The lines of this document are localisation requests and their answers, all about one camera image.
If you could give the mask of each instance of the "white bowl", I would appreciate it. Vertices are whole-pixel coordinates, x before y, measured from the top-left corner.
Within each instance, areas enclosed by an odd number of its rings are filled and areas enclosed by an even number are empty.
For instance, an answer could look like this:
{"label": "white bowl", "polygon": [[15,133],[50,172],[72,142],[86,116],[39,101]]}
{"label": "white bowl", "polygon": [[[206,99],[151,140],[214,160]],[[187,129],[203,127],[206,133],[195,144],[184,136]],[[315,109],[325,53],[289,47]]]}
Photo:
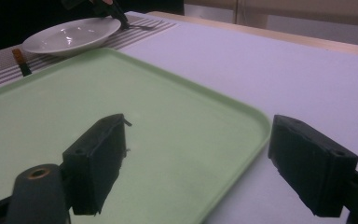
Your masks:
{"label": "white bowl", "polygon": [[22,43],[22,48],[37,54],[73,56],[98,48],[120,25],[120,21],[112,18],[70,21],[30,36]]}

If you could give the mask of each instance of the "small dark object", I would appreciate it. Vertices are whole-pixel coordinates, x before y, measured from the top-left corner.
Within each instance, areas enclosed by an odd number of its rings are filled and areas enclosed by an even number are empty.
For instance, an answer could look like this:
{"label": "small dark object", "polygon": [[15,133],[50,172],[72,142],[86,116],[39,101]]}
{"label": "small dark object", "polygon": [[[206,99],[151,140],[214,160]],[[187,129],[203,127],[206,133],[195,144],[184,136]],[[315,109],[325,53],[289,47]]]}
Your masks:
{"label": "small dark object", "polygon": [[25,61],[24,56],[22,55],[20,49],[13,49],[11,51],[13,53],[14,60],[16,60],[17,65],[19,66],[21,73],[24,77],[27,77],[32,74],[30,67]]}
{"label": "small dark object", "polygon": [[339,217],[345,205],[358,221],[357,155],[300,120],[276,115],[268,157],[314,215]]}
{"label": "small dark object", "polygon": [[63,163],[28,169],[11,197],[0,201],[0,223],[70,223],[76,215],[101,213],[126,157],[122,114],[98,120],[63,153]]}

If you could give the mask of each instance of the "striped cloth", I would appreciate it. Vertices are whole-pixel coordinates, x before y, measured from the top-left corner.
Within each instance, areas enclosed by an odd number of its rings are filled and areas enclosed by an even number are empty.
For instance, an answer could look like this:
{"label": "striped cloth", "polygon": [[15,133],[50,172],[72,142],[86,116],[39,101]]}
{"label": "striped cloth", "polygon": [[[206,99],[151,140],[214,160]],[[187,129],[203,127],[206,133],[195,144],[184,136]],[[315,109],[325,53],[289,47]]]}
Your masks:
{"label": "striped cloth", "polygon": [[[124,31],[119,30],[109,36],[106,42],[102,45],[102,48],[123,49],[152,35],[156,35],[176,26],[176,24],[172,22],[150,19],[140,19],[133,22],[131,25],[153,26],[156,24],[158,26],[153,30],[142,30],[139,28],[130,28],[129,30]],[[20,47],[21,46],[14,46],[12,48],[0,50],[0,87],[22,78],[21,70],[16,65],[11,52],[12,49]],[[23,55],[27,59],[27,63],[32,72],[44,69],[65,60],[65,58],[62,57],[46,54],[39,55],[23,52]]]}

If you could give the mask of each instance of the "white table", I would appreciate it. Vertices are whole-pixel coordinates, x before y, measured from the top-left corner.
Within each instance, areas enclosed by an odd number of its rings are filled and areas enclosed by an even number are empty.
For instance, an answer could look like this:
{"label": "white table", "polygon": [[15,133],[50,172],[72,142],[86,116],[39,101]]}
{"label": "white table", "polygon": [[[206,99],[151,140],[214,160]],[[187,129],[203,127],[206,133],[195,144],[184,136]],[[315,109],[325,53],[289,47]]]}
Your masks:
{"label": "white table", "polygon": [[[179,26],[121,51],[258,107],[271,119],[301,119],[358,155],[358,55],[174,22]],[[338,50],[349,51],[345,46]],[[207,223],[345,223],[347,210],[341,218],[315,217],[267,152]]]}

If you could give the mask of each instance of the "plastic tray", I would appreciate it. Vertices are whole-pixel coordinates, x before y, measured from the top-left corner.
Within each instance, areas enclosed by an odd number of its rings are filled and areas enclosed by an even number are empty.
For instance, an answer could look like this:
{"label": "plastic tray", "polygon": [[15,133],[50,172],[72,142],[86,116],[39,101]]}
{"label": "plastic tray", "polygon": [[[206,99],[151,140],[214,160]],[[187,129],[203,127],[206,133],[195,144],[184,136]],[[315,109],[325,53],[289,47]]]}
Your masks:
{"label": "plastic tray", "polygon": [[257,109],[111,49],[0,89],[0,199],[96,120],[124,113],[131,149],[96,217],[74,223],[200,223],[269,139]]}

